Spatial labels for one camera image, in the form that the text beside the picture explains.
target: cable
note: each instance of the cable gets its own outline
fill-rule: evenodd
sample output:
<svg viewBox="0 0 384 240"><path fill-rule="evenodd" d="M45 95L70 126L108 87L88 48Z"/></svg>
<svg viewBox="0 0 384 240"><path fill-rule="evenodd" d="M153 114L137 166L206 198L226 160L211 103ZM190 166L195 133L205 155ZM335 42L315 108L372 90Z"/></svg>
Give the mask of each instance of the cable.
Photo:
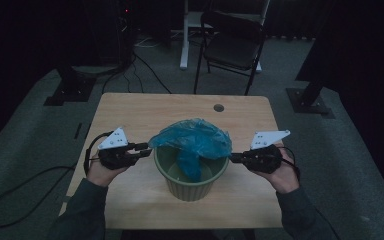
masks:
<svg viewBox="0 0 384 240"><path fill-rule="evenodd" d="M40 175L46 173L46 172L50 172L50 171L53 171L53 170L57 170L57 169L66 169L66 171L61 175L61 177L58 178L58 180L54 183L54 185L48 190L48 192L46 192L46 194L39 200L39 202L30 210L27 212L27 214L25 214L24 216L22 216L21 218L13 221L13 222L10 222L10 223L6 223L6 224L0 224L0 228L6 228L6 227L10 227L10 226L13 226L17 223L20 223L22 222L24 219L26 219L28 216L30 216L42 203L43 201L48 197L48 195L54 190L54 188L58 185L59 182L61 182L61 180L68 174L68 172L70 171L74 171L74 168L75 166L77 165L77 162L73 165L71 165L70 167L67 167L67 166L56 166L56 167L52 167L52 168L49 168L49 169L46 169L40 173L37 173L36 175L34 175L33 177L27 179L26 181L22 182L21 184L19 184L18 186L2 193L0 195L0 200L2 200L3 198L5 198L7 195L15 192L16 190L18 190L19 188L23 187L24 185L26 185L27 183L31 182L33 179L39 177Z"/></svg>
<svg viewBox="0 0 384 240"><path fill-rule="evenodd" d="M134 46L135 46L135 47L143 47L143 48L146 48L146 47L148 47L148 48L152 48L152 47L156 47L156 46L158 46L158 45L161 44L161 43L156 43L156 44L154 44L154 45L149 45L149 46L143 46L143 45L141 45L142 43L144 43L144 42L146 42L146 41L148 41L148 40L153 40L153 38L150 38L150 37L145 38L144 40L140 41L139 43L135 44Z"/></svg>
<svg viewBox="0 0 384 240"><path fill-rule="evenodd" d="M277 148L283 148L283 149L287 150L292 155L292 159L294 160L294 163L296 164L295 154L294 154L294 152L290 148L285 147L285 146L277 147Z"/></svg>
<svg viewBox="0 0 384 240"><path fill-rule="evenodd" d="M102 133L100 135L98 135L95 139L92 140L92 142L90 143L89 145L89 148L86 149L86 154L85 154L85 160L83 162L83 169L85 171L85 174L87 175L87 173L89 172L89 161L91 160L90 158L90 151L92 151L92 147L93 145L96 143L96 141L98 141L100 138L103 138L103 137L108 137L109 135L111 135L111 133L113 133L114 131L111 131L111 132L106 132L106 133Z"/></svg>
<svg viewBox="0 0 384 240"><path fill-rule="evenodd" d="M172 94L170 92L170 90L168 90L168 88L164 85L164 83L160 80L160 78L157 76L157 74L154 72L154 70L148 65L148 63L146 63L142 58L140 58L134 51L133 51L133 55L137 58L139 58L139 60L141 60L150 70L151 72L154 74L154 76L157 78L158 82L161 84L161 86L163 86L165 88L165 90L167 90L168 93Z"/></svg>
<svg viewBox="0 0 384 240"><path fill-rule="evenodd" d="M119 74L120 72L115 72L113 73L104 83L104 86L102 86L102 90L101 90L101 94L104 94L105 93L105 86L107 86L108 82L111 80L111 78L113 78L115 75Z"/></svg>
<svg viewBox="0 0 384 240"><path fill-rule="evenodd" d="M125 73L123 73L123 77L127 80L127 92L132 93L130 91L130 79L128 77L126 77Z"/></svg>
<svg viewBox="0 0 384 240"><path fill-rule="evenodd" d="M143 84L142 84L142 80L140 79L140 77L136 74L136 66L135 66L135 63L132 63L132 65L133 65L133 68L134 68L134 70L133 70L133 74L138 78L138 80L139 80L139 83L140 83L140 89L142 90L142 93L145 93L144 91L143 91Z"/></svg>

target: gray sleeve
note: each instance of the gray sleeve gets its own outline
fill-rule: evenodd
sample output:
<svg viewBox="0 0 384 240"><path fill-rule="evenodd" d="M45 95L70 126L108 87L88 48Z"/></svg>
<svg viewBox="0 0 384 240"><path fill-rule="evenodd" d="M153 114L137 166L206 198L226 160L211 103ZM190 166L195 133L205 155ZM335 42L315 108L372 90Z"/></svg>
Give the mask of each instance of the gray sleeve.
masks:
<svg viewBox="0 0 384 240"><path fill-rule="evenodd" d="M83 179L65 212L53 223L48 239L104 239L108 187Z"/></svg>
<svg viewBox="0 0 384 240"><path fill-rule="evenodd" d="M294 239L334 239L330 225L318 213L302 187L287 194L276 193L282 225Z"/></svg>

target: plastic bag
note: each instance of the plastic bag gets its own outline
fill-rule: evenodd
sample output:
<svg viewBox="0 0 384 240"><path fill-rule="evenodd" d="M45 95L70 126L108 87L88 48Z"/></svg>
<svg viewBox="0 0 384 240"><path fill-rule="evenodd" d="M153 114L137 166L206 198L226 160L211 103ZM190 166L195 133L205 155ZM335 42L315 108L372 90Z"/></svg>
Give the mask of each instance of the plastic bag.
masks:
<svg viewBox="0 0 384 240"><path fill-rule="evenodd" d="M200 157L219 159L232 152L229 134L204 119L194 118L174 123L149 140L151 148L170 146L180 149L177 164L193 182L201 180Z"/></svg>

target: chair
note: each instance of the chair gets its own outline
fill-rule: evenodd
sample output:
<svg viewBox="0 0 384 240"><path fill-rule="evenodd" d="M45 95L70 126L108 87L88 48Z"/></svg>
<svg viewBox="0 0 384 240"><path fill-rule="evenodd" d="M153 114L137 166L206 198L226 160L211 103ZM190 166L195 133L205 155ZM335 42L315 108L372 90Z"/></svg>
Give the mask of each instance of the chair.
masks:
<svg viewBox="0 0 384 240"><path fill-rule="evenodd" d="M214 35L207 33L212 27ZM265 41L263 26L259 22L234 17L220 12L207 11L201 15L202 43L195 76L194 94L198 87L201 59L210 66L248 76L245 95L254 80L258 61Z"/></svg>

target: person's right hand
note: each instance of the person's right hand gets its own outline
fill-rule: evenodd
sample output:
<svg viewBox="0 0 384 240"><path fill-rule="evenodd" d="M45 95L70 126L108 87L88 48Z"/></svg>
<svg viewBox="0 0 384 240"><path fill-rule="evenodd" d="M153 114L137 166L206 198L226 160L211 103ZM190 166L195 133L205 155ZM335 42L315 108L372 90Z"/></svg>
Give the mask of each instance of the person's right hand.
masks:
<svg viewBox="0 0 384 240"><path fill-rule="evenodd" d="M283 147L282 144L275 144L277 147ZM294 163L294 160L289 157L284 148L279 148L283 159ZM280 167L271 174L251 171L261 177L267 179L273 188L279 193L289 193L299 188L299 181L292 166L282 161Z"/></svg>

